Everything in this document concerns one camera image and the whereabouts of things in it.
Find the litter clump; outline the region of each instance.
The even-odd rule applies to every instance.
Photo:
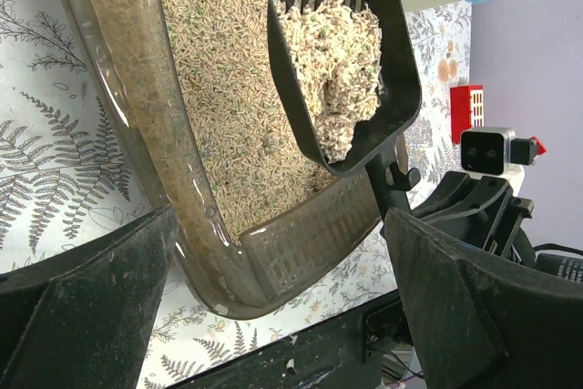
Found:
[[[354,12],[343,0],[322,0],[312,11],[285,11],[275,1],[281,29],[314,125],[329,162],[352,147],[354,126],[380,107],[381,40],[378,17],[368,5]]]

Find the litter scoop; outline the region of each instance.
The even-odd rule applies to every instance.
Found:
[[[301,11],[315,10],[322,0],[280,0],[286,11],[299,1]],[[416,119],[421,107],[421,87],[401,0],[344,0],[355,12],[368,5],[382,29],[380,107],[372,119],[356,124],[353,145],[346,158],[330,163],[325,157],[310,119],[292,57],[282,32],[274,0],[268,2],[267,32],[271,75],[280,95],[293,135],[302,154],[333,175],[348,177],[366,168],[382,217],[388,208],[410,212],[405,191],[419,180],[418,169],[405,175],[396,163],[394,145]]]

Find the camera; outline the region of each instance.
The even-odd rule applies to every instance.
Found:
[[[512,141],[516,133],[509,128],[471,128],[462,133],[462,168],[486,175],[502,175],[512,164]]]

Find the black cable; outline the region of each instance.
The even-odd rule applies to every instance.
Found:
[[[533,248],[535,252],[539,251],[561,251],[561,252],[569,252],[571,254],[577,254],[583,257],[583,251],[578,250],[575,248],[569,248],[567,246],[557,245],[556,243],[544,243],[542,245],[535,246]]]
[[[409,366],[407,366],[406,364],[404,364],[403,360],[401,360],[401,357],[399,357],[397,354],[393,353],[392,351],[388,351],[386,353],[389,354],[391,357],[393,357],[404,369],[406,369],[407,371],[409,371],[415,377],[420,378],[421,380],[424,380],[425,379],[425,377],[424,377],[423,374],[416,373]]]

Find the floral tablecloth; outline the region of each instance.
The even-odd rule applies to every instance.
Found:
[[[449,87],[469,76],[471,6],[408,15],[424,101],[407,132],[424,200],[459,152]],[[149,211],[91,84],[59,0],[0,0],[0,272],[91,241]],[[168,276],[139,388],[163,388],[395,289],[374,232],[278,311],[250,322],[207,312],[178,266]]]

